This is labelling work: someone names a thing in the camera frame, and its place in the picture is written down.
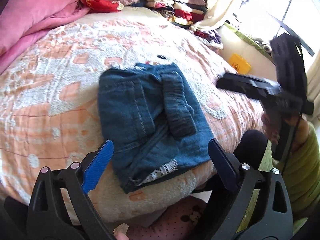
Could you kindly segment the left hand with painted nails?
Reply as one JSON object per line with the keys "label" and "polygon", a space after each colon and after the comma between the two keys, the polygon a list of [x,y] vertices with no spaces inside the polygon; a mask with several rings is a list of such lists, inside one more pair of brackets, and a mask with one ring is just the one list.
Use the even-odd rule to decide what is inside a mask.
{"label": "left hand with painted nails", "polygon": [[117,240],[129,240],[126,233],[129,229],[129,226],[125,223],[120,224],[118,227],[116,227],[113,231],[114,237]]}

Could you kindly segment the right hand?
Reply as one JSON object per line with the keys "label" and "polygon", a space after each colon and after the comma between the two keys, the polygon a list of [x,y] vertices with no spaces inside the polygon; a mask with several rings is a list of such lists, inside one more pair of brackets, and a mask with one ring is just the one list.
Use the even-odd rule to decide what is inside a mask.
{"label": "right hand", "polygon": [[[261,120],[264,126],[264,133],[268,140],[274,143],[278,143],[280,139],[278,125],[271,118],[264,113],[261,116]],[[291,152],[296,152],[307,141],[309,136],[308,122],[300,115],[292,115],[285,118],[285,122],[290,126],[295,127],[295,137],[291,145]]]}

